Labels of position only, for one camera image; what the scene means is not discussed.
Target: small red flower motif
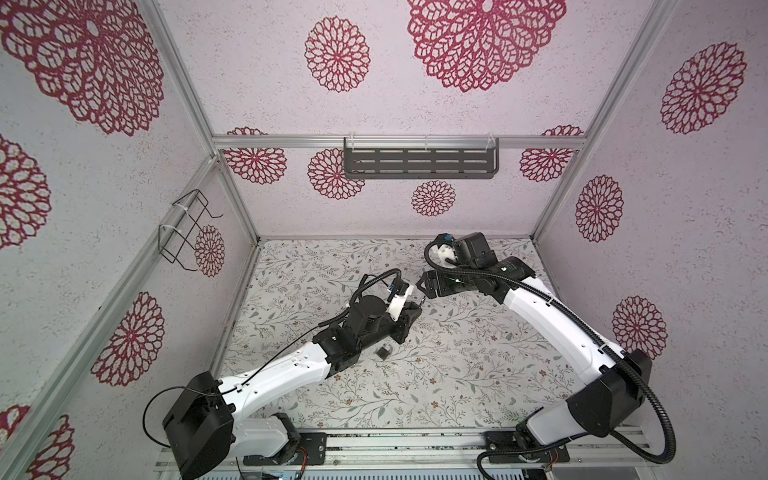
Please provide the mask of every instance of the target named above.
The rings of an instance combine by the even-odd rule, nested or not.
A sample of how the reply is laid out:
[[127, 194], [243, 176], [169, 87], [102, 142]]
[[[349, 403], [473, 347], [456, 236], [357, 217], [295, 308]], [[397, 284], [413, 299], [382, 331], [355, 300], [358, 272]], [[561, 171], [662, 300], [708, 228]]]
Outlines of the small red flower motif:
[[45, 439], [42, 450], [27, 468], [25, 480], [61, 480], [69, 472], [69, 461], [74, 452], [72, 436], [74, 429], [69, 425], [69, 415], [62, 415], [56, 430]]
[[[249, 127], [238, 127], [227, 134], [266, 135]], [[282, 148], [234, 148], [222, 153], [234, 173], [255, 184], [277, 182], [286, 173], [286, 156]]]
[[315, 190], [337, 200], [354, 197], [366, 185], [365, 180], [346, 177], [343, 152], [338, 148], [317, 152], [310, 160], [306, 174]]
[[488, 90], [528, 67], [565, 0], [408, 0], [414, 55], [443, 86]]
[[419, 185], [411, 196], [411, 205], [425, 217], [437, 217], [444, 214], [456, 200], [456, 191], [446, 182], [430, 180]]
[[11, 434], [16, 430], [16, 426], [27, 415], [28, 406], [14, 405], [10, 409], [0, 413], [0, 449]]
[[349, 91], [366, 77], [371, 58], [366, 38], [344, 18], [326, 17], [304, 42], [306, 66], [330, 91]]
[[[544, 135], [582, 135], [584, 132], [573, 125], [558, 125], [544, 132]], [[574, 151], [568, 148], [529, 148], [520, 158], [523, 176], [537, 182], [560, 177]]]
[[0, 135], [0, 249], [37, 234], [51, 211], [50, 196], [37, 161]]
[[194, 258], [205, 276], [216, 276], [224, 265], [224, 240], [213, 225], [200, 229], [194, 242]]
[[160, 115], [163, 69], [131, 0], [4, 0], [0, 31], [5, 50], [75, 119], [133, 135]]
[[99, 383], [126, 386], [149, 370], [163, 346], [165, 318], [157, 300], [139, 293], [133, 308], [123, 317], [118, 329], [101, 351], [91, 373]]
[[581, 235], [595, 243], [607, 239], [619, 226], [623, 207], [617, 181], [606, 175], [593, 178], [576, 202], [576, 225]]
[[661, 121], [676, 134], [711, 124], [736, 99], [745, 69], [736, 44], [724, 41], [697, 52], [672, 76], [661, 99]]
[[628, 296], [614, 311], [614, 335], [628, 352], [640, 349], [655, 359], [667, 346], [667, 324], [647, 299]]

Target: floral patterned floor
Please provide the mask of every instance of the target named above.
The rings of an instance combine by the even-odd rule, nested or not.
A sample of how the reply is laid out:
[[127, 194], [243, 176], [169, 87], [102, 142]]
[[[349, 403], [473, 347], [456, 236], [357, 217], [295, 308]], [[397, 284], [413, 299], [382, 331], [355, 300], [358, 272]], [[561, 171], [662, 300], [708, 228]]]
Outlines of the floral patterned floor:
[[[237, 320], [222, 374], [252, 369], [310, 326], [335, 316], [364, 273], [398, 267], [414, 283], [427, 240], [267, 241]], [[529, 240], [490, 240], [497, 256], [520, 257], [547, 283]], [[385, 295], [384, 286], [369, 292]], [[422, 294], [416, 291], [415, 298]], [[512, 426], [568, 396], [579, 380], [561, 355], [517, 314], [466, 292], [427, 300], [403, 345], [325, 382], [286, 395], [258, 415], [287, 412], [297, 427]], [[310, 341], [311, 336], [301, 342]]]

